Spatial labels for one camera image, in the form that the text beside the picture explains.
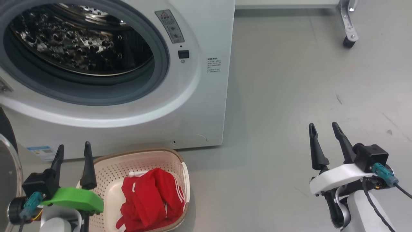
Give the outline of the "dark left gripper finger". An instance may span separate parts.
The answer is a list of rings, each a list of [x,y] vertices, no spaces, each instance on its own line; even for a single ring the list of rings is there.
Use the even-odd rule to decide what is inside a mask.
[[[85,142],[84,146],[84,170],[80,179],[80,186],[82,189],[86,190],[93,190],[97,187],[94,159],[89,141]]]
[[[56,189],[60,187],[60,173],[61,173],[61,165],[64,160],[64,150],[65,147],[63,144],[59,145],[56,155],[53,159],[51,165],[51,186]]]

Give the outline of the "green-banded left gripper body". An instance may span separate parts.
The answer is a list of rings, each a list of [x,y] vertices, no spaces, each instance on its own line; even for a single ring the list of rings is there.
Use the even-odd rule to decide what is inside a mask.
[[[57,206],[77,210],[81,215],[81,232],[89,231],[89,219],[103,213],[104,202],[93,191],[83,188],[58,188],[54,196],[40,203],[43,207]]]

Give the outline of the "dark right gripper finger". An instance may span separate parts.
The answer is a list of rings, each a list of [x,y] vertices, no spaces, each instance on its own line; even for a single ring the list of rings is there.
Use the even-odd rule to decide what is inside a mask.
[[[350,143],[346,135],[343,133],[342,129],[340,128],[337,122],[332,123],[332,128],[336,139],[340,143],[341,151],[344,156],[344,164],[354,163],[356,154],[353,152],[352,144]]]
[[[311,151],[311,161],[312,169],[318,171],[327,171],[329,160],[325,157],[321,146],[318,142],[318,132],[315,129],[313,123],[309,124],[309,140],[310,140],[310,151]]]

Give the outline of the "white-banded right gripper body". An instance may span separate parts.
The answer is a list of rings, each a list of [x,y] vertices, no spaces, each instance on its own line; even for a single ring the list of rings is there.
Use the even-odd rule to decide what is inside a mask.
[[[343,230],[349,225],[351,216],[348,208],[339,200],[339,194],[347,184],[361,180],[363,177],[375,177],[376,174],[365,173],[356,164],[344,164],[327,170],[309,182],[311,194],[321,195],[328,203],[332,224]]]

